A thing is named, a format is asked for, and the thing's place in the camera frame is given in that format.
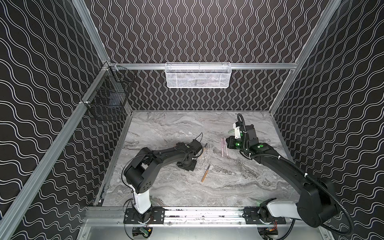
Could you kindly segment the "white pink pen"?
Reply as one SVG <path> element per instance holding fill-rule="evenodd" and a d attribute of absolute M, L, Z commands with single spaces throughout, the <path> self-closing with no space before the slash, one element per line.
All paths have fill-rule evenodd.
<path fill-rule="evenodd" d="M 224 148 L 224 151 L 225 151 L 225 154 L 226 156 L 229 155 L 229 152 L 228 152 L 228 144 L 227 144 L 227 141 L 225 138 L 223 138 L 223 148 Z"/>

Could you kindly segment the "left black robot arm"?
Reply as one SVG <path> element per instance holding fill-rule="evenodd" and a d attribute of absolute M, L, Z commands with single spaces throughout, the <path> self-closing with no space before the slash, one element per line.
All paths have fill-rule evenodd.
<path fill-rule="evenodd" d="M 198 140 L 187 144 L 179 142 L 165 150 L 142 148 L 122 170 L 122 177 L 133 190 L 134 208 L 138 214 L 144 215 L 152 207 L 150 188 L 163 167 L 176 164 L 182 170 L 194 171 L 202 152 L 203 146 Z"/>

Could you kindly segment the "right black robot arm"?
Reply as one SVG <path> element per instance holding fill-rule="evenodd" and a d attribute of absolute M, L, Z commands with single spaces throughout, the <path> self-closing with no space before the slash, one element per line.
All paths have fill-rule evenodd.
<path fill-rule="evenodd" d="M 263 223 L 272 223 L 277 218 L 289 218 L 292 222 L 303 221 L 312 228 L 322 227 L 339 236 L 348 237 L 355 231 L 354 221 L 347 209 L 338 200 L 331 180 L 317 178 L 284 158 L 272 146 L 261 143 L 253 125 L 247 125 L 242 114 L 237 114 L 233 125 L 234 135 L 226 138 L 228 149 L 238 150 L 247 160 L 256 161 L 278 174 L 300 195 L 297 202 L 268 199 L 259 205 L 257 216 Z M 327 226 L 326 221 L 343 213 L 347 230 Z"/>

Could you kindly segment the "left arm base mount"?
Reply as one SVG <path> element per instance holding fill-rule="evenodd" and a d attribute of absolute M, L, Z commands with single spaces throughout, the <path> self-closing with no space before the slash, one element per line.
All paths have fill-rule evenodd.
<path fill-rule="evenodd" d="M 140 214 L 135 208 L 126 208 L 124 224 L 163 224 L 165 209 L 162 207 L 150 207 L 146 212 Z"/>

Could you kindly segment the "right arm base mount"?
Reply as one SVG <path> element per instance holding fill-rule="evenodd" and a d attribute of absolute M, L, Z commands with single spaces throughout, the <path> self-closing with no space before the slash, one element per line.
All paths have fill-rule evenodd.
<path fill-rule="evenodd" d="M 282 217 L 273 217 L 267 208 L 263 207 L 245 207 L 242 217 L 247 225 L 285 225 L 286 219 Z"/>

